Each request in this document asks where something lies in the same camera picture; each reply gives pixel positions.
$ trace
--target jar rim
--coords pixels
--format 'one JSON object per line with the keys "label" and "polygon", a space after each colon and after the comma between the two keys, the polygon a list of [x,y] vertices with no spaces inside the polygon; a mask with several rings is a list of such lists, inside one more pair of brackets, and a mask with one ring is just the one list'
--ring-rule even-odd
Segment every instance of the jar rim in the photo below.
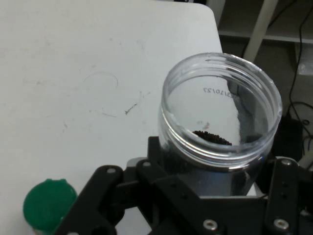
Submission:
{"label": "jar rim", "polygon": [[[275,100],[271,100],[271,102],[275,102],[275,106],[277,107],[277,113],[275,114],[273,123],[271,128],[264,134],[262,135],[260,138],[258,138],[255,141],[249,142],[249,143],[242,143],[239,145],[221,145],[221,144],[216,144],[216,143],[212,143],[209,141],[205,141],[202,138],[199,138],[198,136],[196,136],[195,134],[193,134],[190,130],[186,129],[185,127],[182,127],[180,125],[177,125],[177,121],[171,116],[168,115],[168,112],[164,112],[164,110],[169,111],[169,104],[167,102],[167,97],[169,95],[169,92],[166,90],[166,87],[168,86],[168,84],[170,83],[171,79],[172,79],[172,75],[182,66],[186,65],[190,60],[194,59],[194,58],[207,58],[207,57],[211,57],[212,60],[214,60],[214,57],[220,57],[223,59],[231,59],[231,60],[237,60],[238,62],[244,64],[247,69],[248,72],[253,73],[253,70],[258,72],[258,78],[260,79],[260,81],[266,81],[267,82],[267,88],[269,88],[269,91],[271,93],[271,95],[275,98]],[[222,151],[222,152],[231,152],[234,153],[234,155],[232,155],[232,157],[237,156],[237,159],[240,158],[240,156],[242,156],[243,151],[257,151],[257,149],[262,149],[262,145],[268,141],[270,141],[276,130],[278,127],[278,124],[280,122],[281,119],[281,115],[282,115],[282,101],[281,101],[281,96],[273,82],[272,79],[269,78],[269,76],[259,67],[257,67],[255,64],[253,64],[252,62],[249,62],[247,60],[244,60],[238,56],[235,55],[231,55],[231,54],[226,54],[226,53],[216,53],[216,52],[210,52],[210,53],[201,53],[201,54],[197,54],[197,55],[193,55],[190,57],[187,57],[186,59],[180,61],[178,64],[176,64],[168,73],[164,84],[163,84],[163,89],[162,89],[162,101],[161,101],[161,108],[162,108],[162,113],[164,115],[164,118],[166,119],[166,122],[173,128],[173,131],[175,131],[176,133],[178,133],[178,135],[180,135],[180,137],[183,138],[188,138],[190,139],[193,143],[199,144],[202,148],[207,148],[210,150],[217,150],[217,151]]]}

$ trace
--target green lid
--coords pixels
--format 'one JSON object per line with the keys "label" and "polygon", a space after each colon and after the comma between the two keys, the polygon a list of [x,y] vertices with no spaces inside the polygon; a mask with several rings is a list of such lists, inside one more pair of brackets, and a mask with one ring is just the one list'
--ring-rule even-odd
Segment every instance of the green lid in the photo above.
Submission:
{"label": "green lid", "polygon": [[36,185],[26,196],[23,213],[35,230],[54,231],[77,197],[66,180],[51,180]]}

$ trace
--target shelf leg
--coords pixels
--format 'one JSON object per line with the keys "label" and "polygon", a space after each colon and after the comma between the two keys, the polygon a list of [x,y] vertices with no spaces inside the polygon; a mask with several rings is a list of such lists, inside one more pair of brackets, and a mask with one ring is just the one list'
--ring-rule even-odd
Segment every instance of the shelf leg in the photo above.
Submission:
{"label": "shelf leg", "polygon": [[258,20],[256,21],[248,46],[246,47],[244,59],[251,62],[254,61],[277,3],[278,0],[264,0]]}

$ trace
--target scratch mark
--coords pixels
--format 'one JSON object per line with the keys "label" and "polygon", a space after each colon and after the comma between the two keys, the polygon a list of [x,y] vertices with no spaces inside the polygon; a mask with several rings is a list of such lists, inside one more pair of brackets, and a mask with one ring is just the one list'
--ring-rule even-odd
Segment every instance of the scratch mark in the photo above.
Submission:
{"label": "scratch mark", "polygon": [[116,80],[116,87],[115,87],[115,88],[118,87],[118,79],[117,79],[117,77],[116,77],[113,73],[108,72],[108,71],[98,71],[98,72],[94,72],[94,73],[88,75],[88,76],[84,79],[84,82],[85,82],[88,78],[90,78],[90,77],[92,77],[92,76],[95,76],[95,75],[97,75],[97,74],[102,74],[102,73],[108,74],[108,75],[111,75],[112,77],[114,77],[114,79]]}
{"label": "scratch mark", "polygon": [[111,114],[106,114],[106,113],[101,113],[99,112],[98,110],[89,110],[89,113],[91,114],[92,112],[95,112],[97,114],[102,114],[102,115],[105,115],[105,116],[109,116],[109,117],[112,117],[112,118],[116,118],[117,116],[114,116],[114,115],[111,115]]}
{"label": "scratch mark", "polygon": [[102,113],[102,114],[105,115],[105,116],[109,116],[109,117],[112,117],[112,118],[116,118],[116,116],[114,116],[114,115],[105,114],[105,113]]}
{"label": "scratch mark", "polygon": [[63,121],[63,125],[64,125],[64,129],[63,129],[63,133],[65,132],[65,130],[68,128],[67,124],[65,123],[65,121]]}
{"label": "scratch mark", "polygon": [[130,112],[130,110],[132,110],[132,108],[135,107],[136,105],[137,105],[137,103],[134,104],[132,107],[130,107],[130,109],[126,110],[126,111],[125,111],[125,115],[127,115],[127,114]]}
{"label": "scratch mark", "polygon": [[150,95],[151,94],[151,92],[148,92],[146,95],[144,95],[142,98],[144,98],[144,97],[146,97],[146,96],[148,96],[148,95]]}
{"label": "scratch mark", "polygon": [[207,130],[207,129],[209,129],[209,128],[210,128],[210,123],[207,122],[207,123],[204,125],[203,130]]}

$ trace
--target black device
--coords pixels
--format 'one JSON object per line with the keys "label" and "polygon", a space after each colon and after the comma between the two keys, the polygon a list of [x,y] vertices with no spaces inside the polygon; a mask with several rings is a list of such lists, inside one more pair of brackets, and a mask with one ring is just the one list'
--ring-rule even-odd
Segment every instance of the black device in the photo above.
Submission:
{"label": "black device", "polygon": [[311,235],[312,174],[295,161],[267,162],[257,184],[263,197],[199,198],[158,164],[158,137],[148,141],[148,158],[124,171],[98,168],[55,235],[115,235],[125,209],[138,207],[149,235]]}

